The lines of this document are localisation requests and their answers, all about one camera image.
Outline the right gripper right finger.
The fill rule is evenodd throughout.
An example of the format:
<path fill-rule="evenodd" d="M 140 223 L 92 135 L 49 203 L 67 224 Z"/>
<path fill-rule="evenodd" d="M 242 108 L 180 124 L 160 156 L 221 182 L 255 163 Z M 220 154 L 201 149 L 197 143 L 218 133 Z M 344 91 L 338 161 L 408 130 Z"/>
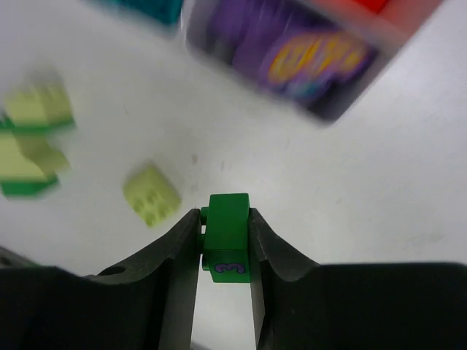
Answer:
<path fill-rule="evenodd" d="M 466 267 L 452 262 L 321 265 L 250 210 L 258 349 L 464 349 Z"/>

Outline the orange round lego piece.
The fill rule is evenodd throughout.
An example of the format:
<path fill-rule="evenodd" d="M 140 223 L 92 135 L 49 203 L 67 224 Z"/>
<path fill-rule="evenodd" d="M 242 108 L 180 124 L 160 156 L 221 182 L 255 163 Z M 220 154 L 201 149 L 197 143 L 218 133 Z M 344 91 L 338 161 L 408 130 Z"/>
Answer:
<path fill-rule="evenodd" d="M 407 5 L 406 0 L 353 0 L 348 3 L 356 4 L 371 14 L 392 22 L 401 16 Z"/>

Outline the teal rounded lego brick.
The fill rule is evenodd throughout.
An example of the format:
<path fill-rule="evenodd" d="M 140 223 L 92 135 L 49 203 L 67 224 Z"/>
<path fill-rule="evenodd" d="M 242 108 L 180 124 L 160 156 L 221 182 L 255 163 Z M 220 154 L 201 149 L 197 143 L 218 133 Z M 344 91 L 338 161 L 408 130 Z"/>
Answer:
<path fill-rule="evenodd" d="M 183 0 L 101 0 L 104 6 L 130 10 L 165 25 L 177 24 L 182 11 Z"/>

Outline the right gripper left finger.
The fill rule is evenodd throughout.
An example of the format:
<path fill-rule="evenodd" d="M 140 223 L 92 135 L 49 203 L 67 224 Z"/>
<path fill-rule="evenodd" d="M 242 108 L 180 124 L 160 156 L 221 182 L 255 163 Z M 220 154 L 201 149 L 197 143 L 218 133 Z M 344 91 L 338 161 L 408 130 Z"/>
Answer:
<path fill-rule="evenodd" d="M 3 349 L 189 349 L 200 212 L 96 275 L 1 250 Z"/>

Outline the purple curved lego brick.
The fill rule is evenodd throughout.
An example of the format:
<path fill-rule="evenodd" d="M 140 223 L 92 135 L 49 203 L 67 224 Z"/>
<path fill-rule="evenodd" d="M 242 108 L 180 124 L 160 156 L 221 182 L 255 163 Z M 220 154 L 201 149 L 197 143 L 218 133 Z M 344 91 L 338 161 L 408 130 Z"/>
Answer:
<path fill-rule="evenodd" d="M 246 38 L 232 65 L 261 90 L 311 105 L 350 84 L 376 55 L 373 46 L 339 26 L 293 21 L 280 33 Z"/>

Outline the dark green lego brick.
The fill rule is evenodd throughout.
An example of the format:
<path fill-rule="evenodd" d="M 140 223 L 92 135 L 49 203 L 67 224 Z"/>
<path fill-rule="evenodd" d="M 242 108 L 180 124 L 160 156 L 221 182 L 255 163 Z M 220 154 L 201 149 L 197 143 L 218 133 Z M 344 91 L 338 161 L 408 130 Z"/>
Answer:
<path fill-rule="evenodd" d="M 250 283 L 249 213 L 247 193 L 214 194 L 201 208 L 201 265 L 213 282 Z"/>

